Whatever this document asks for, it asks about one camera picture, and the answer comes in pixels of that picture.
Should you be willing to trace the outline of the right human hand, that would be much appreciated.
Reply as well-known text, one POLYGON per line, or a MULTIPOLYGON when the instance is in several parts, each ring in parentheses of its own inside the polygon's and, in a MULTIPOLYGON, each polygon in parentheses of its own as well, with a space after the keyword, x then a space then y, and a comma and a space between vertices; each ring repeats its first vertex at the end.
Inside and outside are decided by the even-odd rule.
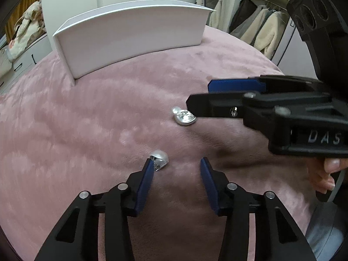
POLYGON ((342 167, 341 159, 308 159, 308 178, 313 189, 321 194, 334 190, 336 183, 331 175, 341 171, 342 167))

